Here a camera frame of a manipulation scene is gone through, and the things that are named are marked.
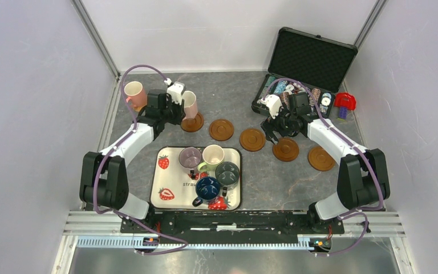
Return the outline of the dark wooden coaster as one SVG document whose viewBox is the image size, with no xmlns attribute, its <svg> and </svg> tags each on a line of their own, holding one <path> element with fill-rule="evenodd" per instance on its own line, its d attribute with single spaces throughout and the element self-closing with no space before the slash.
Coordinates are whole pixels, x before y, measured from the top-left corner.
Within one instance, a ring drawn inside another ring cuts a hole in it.
<svg viewBox="0 0 438 274">
<path fill-rule="evenodd" d="M 307 159 L 312 168 L 318 171 L 329 171 L 336 164 L 335 160 L 321 146 L 313 147 L 309 151 Z"/>
<path fill-rule="evenodd" d="M 250 152 L 261 150 L 266 143 L 265 134 L 256 128 L 243 130 L 239 140 L 241 147 Z"/>
<path fill-rule="evenodd" d="M 299 155 L 299 146 L 291 138 L 280 138 L 277 144 L 273 145 L 273 155 L 282 162 L 291 162 Z"/>
<path fill-rule="evenodd" d="M 227 119 L 217 119 L 209 126 L 209 135 L 217 141 L 229 140 L 234 134 L 234 126 Z"/>
<path fill-rule="evenodd" d="M 181 128 L 186 132 L 197 132 L 203 127 L 203 125 L 204 125 L 204 117 L 200 112 L 198 112 L 194 118 L 184 119 L 181 122 Z"/>
</svg>

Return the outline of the pale pink mug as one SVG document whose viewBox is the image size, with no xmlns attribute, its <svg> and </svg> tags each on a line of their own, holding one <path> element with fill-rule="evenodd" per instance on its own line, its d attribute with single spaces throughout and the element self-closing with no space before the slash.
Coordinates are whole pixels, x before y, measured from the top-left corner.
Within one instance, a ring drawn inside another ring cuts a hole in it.
<svg viewBox="0 0 438 274">
<path fill-rule="evenodd" d="M 195 118 L 198 113 L 196 94 L 192 91 L 185 91 L 182 95 L 182 99 L 184 100 L 184 120 Z"/>
</svg>

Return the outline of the purple mug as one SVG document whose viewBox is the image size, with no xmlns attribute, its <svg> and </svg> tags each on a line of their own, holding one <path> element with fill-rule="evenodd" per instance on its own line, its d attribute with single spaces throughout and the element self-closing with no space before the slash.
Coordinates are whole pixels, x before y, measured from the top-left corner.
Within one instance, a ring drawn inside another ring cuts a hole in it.
<svg viewBox="0 0 438 274">
<path fill-rule="evenodd" d="M 179 154 L 179 164 L 182 172 L 192 180 L 198 180 L 199 164 L 202 162 L 202 152 L 196 147 L 186 147 Z"/>
</svg>

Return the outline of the grey mug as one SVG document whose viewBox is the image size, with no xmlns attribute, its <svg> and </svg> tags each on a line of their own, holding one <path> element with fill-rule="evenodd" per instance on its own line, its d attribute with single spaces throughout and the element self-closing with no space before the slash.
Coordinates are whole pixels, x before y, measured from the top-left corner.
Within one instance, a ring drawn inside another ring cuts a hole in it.
<svg viewBox="0 0 438 274">
<path fill-rule="evenodd" d="M 233 162 L 223 162 L 215 170 L 215 177 L 221 185 L 222 196 L 234 189 L 240 180 L 240 169 Z"/>
</svg>

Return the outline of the light green mug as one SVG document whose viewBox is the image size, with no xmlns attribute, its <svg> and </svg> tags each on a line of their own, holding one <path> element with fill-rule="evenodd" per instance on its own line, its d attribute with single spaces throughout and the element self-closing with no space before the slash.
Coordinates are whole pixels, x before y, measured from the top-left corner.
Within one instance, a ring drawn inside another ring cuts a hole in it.
<svg viewBox="0 0 438 274">
<path fill-rule="evenodd" d="M 224 161 L 225 151 L 222 147 L 211 144 L 202 151 L 202 162 L 197 166 L 199 172 L 214 171 Z"/>
</svg>

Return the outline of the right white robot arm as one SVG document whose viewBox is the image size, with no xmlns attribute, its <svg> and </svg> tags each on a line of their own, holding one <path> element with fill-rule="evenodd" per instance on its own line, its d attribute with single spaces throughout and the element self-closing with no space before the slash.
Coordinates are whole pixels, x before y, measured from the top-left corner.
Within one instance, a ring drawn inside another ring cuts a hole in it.
<svg viewBox="0 0 438 274">
<path fill-rule="evenodd" d="M 289 106 L 277 95 L 260 99 L 269 112 L 261 127 L 266 139 L 278 144 L 282 137 L 301 133 L 324 149 L 339 165 L 336 192 L 313 204 L 306 224 L 314 233 L 323 232 L 334 217 L 356 211 L 376 211 L 390 196 L 386 157 L 380 149 L 367 149 L 337 129 L 321 112 L 313 112 L 305 93 L 289 95 Z"/>
</svg>

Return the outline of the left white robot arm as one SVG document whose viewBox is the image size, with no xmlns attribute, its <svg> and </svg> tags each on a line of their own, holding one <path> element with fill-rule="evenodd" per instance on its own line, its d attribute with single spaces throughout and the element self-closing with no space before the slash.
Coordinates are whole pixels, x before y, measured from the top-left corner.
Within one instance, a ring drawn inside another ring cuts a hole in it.
<svg viewBox="0 0 438 274">
<path fill-rule="evenodd" d="M 100 152 L 84 155 L 79 188 L 80 200 L 92 205 L 96 212 L 117 211 L 135 218 L 135 226 L 145 233 L 155 228 L 156 217 L 149 213 L 148 202 L 130 193 L 127 167 L 157 139 L 166 124 L 178 125 L 185 118 L 181 95 L 154 89 L 147 99 L 147 105 L 116 142 Z"/>
</svg>

